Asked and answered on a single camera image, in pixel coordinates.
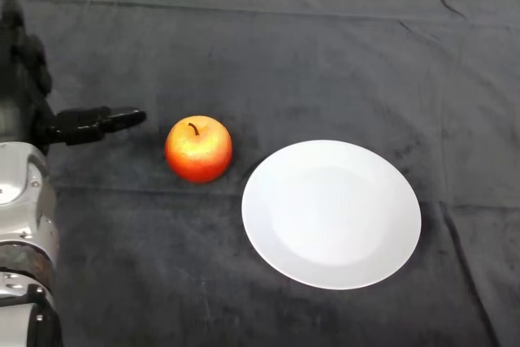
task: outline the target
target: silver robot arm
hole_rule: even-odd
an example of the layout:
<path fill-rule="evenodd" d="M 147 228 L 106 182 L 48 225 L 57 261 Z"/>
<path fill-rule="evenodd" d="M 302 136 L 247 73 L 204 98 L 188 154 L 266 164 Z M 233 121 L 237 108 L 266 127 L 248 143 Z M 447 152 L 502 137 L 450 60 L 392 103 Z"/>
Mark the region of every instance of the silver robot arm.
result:
<path fill-rule="evenodd" d="M 0 347 L 62 346 L 52 282 L 59 238 L 49 144 L 99 141 L 140 124 L 133 107 L 67 110 L 46 102 L 52 88 L 43 45 L 25 33 L 16 0 L 0 18 Z"/>
<path fill-rule="evenodd" d="M 56 196 L 46 158 L 0 144 L 0 346 L 61 345 L 51 285 L 58 256 Z"/>

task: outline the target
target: apple stem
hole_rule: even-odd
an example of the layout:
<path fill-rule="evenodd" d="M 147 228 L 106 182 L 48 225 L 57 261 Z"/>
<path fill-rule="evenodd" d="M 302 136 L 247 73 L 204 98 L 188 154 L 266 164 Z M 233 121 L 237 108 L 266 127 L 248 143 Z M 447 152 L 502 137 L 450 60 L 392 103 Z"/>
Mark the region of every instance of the apple stem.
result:
<path fill-rule="evenodd" d="M 192 124 L 191 122 L 189 122 L 189 123 L 188 123 L 188 126 L 191 126 L 192 128 L 195 129 L 195 136 L 198 136 L 198 135 L 200 134 L 200 133 L 198 132 L 198 130 L 197 130 L 197 127 L 196 127 L 194 124 Z"/>

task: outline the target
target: plate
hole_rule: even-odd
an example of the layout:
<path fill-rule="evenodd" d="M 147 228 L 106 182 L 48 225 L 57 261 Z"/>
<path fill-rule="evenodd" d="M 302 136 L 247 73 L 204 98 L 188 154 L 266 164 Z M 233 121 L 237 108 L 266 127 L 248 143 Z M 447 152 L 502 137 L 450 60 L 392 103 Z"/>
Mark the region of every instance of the plate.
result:
<path fill-rule="evenodd" d="M 341 141 L 285 147 L 253 172 L 242 198 L 253 247 L 282 274 L 317 288 L 361 288 L 399 270 L 421 211 L 389 162 Z"/>

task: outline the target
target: robotic arm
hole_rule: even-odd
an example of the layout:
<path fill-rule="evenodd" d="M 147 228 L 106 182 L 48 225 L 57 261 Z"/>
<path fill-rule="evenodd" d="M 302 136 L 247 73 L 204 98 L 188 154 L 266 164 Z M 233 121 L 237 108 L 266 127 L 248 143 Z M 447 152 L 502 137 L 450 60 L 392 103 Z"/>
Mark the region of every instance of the robotic arm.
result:
<path fill-rule="evenodd" d="M 16 0 L 0 19 L 0 347 L 61 346 L 52 280 L 58 256 L 56 197 L 49 182 L 49 145 L 99 141 L 140 124 L 132 107 L 67 110 L 55 115 L 41 41 L 25 32 Z"/>

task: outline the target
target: table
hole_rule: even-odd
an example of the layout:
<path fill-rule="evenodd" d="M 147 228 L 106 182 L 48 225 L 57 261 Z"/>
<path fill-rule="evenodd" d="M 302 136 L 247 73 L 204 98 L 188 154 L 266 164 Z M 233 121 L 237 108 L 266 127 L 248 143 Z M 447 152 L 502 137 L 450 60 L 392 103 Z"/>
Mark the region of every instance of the table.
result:
<path fill-rule="evenodd" d="M 22 3 L 55 110 L 149 114 L 51 150 L 66 345 L 520 343 L 520 0 Z M 163 155 L 195 114 L 234 141 L 225 177 L 203 186 Z M 299 284 L 245 235 L 252 170 L 312 139 L 373 150 L 418 196 L 418 248 L 379 284 Z"/>

